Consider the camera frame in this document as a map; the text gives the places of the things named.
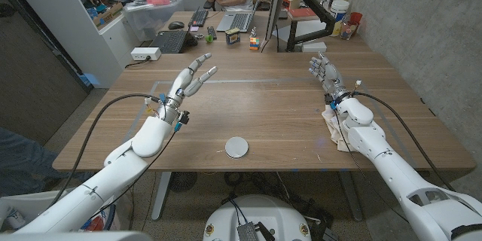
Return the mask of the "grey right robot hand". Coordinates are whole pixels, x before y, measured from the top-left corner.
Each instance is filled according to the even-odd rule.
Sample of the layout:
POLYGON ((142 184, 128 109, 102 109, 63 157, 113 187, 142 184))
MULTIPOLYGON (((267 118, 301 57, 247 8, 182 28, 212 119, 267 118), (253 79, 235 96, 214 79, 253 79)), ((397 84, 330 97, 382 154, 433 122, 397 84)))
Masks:
POLYGON ((333 100, 340 102, 349 95, 341 73, 322 53, 311 58, 309 72, 322 83, 324 91, 330 94, 333 100))

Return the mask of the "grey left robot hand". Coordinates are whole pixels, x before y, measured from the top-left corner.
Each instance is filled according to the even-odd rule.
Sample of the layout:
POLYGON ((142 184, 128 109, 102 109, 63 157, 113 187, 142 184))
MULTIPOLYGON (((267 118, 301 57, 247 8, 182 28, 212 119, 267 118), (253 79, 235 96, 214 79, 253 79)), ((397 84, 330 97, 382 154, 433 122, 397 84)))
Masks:
POLYGON ((194 79, 195 72, 201 67, 205 60, 211 56, 211 53, 199 56, 186 69, 183 69, 178 74, 167 93, 166 106, 178 108, 186 96, 193 96, 201 88, 203 83, 218 71, 218 68, 214 66, 199 78, 194 79))

